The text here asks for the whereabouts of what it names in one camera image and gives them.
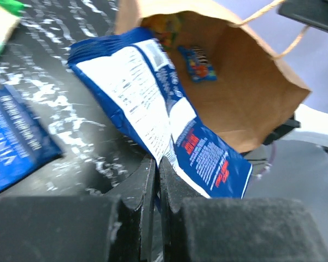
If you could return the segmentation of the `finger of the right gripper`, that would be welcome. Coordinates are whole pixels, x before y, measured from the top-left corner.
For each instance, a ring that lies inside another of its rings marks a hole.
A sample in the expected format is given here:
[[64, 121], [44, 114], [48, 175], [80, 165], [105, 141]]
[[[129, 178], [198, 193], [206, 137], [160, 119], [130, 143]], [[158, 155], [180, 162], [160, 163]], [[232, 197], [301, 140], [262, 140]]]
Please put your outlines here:
[[328, 33], [328, 0], [284, 1], [278, 14]]

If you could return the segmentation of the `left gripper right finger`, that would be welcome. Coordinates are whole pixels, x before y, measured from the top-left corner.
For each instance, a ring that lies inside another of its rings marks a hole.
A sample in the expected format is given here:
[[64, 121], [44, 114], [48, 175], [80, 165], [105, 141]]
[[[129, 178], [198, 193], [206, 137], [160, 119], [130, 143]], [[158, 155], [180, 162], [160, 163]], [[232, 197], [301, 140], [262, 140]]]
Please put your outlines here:
[[311, 214], [299, 201], [199, 196], [168, 159], [159, 164], [165, 261], [327, 261]]

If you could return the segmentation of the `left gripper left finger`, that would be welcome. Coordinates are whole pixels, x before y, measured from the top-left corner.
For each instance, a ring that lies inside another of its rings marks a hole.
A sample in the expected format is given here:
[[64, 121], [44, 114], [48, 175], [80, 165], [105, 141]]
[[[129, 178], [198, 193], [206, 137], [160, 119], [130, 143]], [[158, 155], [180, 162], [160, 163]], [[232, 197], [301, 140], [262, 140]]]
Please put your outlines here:
[[151, 261], [156, 163], [103, 196], [0, 198], [0, 261]]

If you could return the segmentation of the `brown paper bag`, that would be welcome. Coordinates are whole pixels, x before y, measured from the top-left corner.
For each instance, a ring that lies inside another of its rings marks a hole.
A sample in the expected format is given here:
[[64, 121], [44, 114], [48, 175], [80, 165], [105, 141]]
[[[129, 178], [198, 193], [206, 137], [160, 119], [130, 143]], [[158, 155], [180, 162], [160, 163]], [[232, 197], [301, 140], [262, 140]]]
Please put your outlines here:
[[[204, 125], [238, 152], [259, 147], [310, 93], [265, 41], [215, 1], [120, 1], [118, 7], [116, 34], [150, 27], [159, 15], [178, 16], [169, 57]], [[200, 46], [217, 80], [193, 82], [180, 45]]]

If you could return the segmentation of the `navy Kettle chips bag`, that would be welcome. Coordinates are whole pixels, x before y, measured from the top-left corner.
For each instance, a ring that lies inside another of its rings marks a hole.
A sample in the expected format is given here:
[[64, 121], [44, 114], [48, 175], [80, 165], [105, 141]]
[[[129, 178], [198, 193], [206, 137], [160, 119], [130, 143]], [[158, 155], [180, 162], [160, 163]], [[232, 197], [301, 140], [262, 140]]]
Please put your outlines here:
[[13, 87], [0, 88], [0, 193], [45, 164], [62, 150]]

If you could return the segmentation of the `blue cookie bag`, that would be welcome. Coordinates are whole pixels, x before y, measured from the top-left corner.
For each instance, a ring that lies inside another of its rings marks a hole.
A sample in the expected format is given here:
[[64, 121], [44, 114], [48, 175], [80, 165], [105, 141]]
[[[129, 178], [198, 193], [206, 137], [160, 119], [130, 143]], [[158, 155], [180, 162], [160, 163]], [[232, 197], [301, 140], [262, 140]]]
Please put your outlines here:
[[68, 66], [123, 134], [206, 198], [242, 198], [252, 165], [206, 127], [144, 27], [71, 45]]

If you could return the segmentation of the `green chips bag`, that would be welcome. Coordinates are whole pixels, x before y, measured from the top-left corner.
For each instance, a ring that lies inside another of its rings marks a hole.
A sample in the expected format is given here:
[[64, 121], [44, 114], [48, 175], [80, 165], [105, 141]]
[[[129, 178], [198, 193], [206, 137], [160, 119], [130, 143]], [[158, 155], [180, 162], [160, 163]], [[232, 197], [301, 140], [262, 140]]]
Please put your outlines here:
[[19, 1], [0, 1], [0, 54], [18, 26], [24, 7]]

